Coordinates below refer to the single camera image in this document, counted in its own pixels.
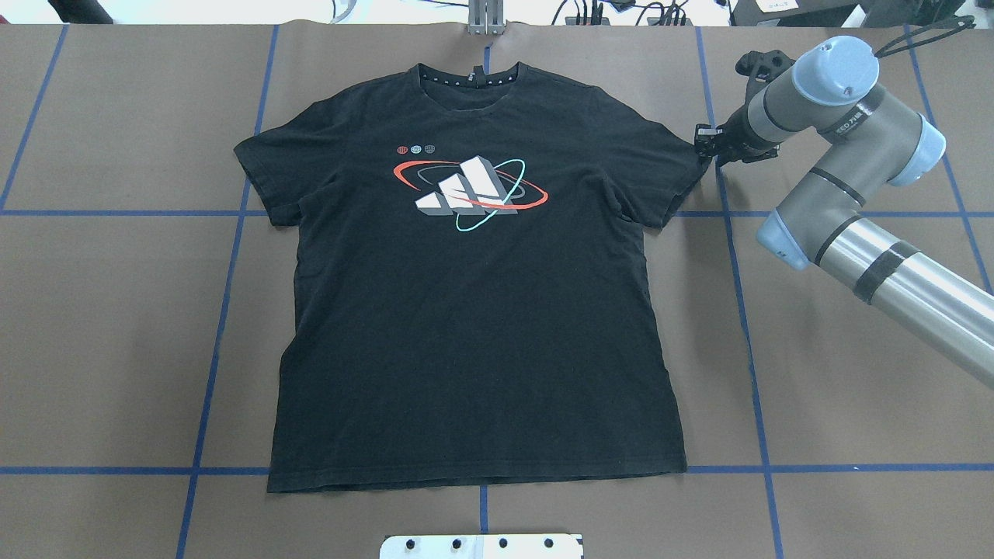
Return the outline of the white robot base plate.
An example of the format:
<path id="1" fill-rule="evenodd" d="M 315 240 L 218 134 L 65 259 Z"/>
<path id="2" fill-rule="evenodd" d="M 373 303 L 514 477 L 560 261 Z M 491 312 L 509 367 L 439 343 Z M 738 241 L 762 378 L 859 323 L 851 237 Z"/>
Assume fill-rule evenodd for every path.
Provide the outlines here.
<path id="1" fill-rule="evenodd" d="M 585 558 L 582 535 L 568 533 L 395 535 L 380 558 Z"/>

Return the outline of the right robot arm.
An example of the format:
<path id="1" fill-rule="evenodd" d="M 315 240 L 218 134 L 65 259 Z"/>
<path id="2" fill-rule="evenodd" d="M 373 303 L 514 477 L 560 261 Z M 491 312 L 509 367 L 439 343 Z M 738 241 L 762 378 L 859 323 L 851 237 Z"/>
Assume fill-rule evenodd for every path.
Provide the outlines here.
<path id="1" fill-rule="evenodd" d="M 881 187 L 908 186 L 937 166 L 945 137 L 879 82 L 879 57 L 855 36 L 831 36 L 798 59 L 748 52 L 743 104 L 700 124 L 695 146 L 717 166 L 773 158 L 815 130 L 829 148 L 757 231 L 792 269 L 816 265 L 986 386 L 993 381 L 992 297 L 862 213 Z"/>

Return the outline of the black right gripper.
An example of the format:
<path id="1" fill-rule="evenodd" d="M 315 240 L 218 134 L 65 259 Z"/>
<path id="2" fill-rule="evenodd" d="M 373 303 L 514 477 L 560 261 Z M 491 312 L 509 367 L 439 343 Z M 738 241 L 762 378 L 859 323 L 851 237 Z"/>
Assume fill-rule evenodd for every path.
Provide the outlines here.
<path id="1" fill-rule="evenodd" d="M 693 148 L 700 158 L 716 159 L 718 165 L 745 164 L 773 159 L 780 155 L 780 145 L 760 137 L 749 122 L 748 110 L 736 110 L 718 128 L 697 124 Z"/>

